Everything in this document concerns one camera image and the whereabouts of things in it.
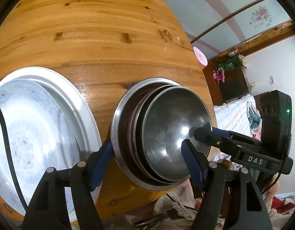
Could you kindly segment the right hand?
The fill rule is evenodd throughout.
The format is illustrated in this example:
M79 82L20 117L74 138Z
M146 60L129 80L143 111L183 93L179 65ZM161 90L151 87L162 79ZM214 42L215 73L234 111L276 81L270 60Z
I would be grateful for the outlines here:
M278 176L279 174L275 174L273 176L273 178L271 179L271 181L267 184L267 187L271 186L275 181L276 183L266 191L266 195L264 198L265 202L271 201L273 199L273 197L276 195L276 193L278 192L279 188L280 188L280 182L278 181Z

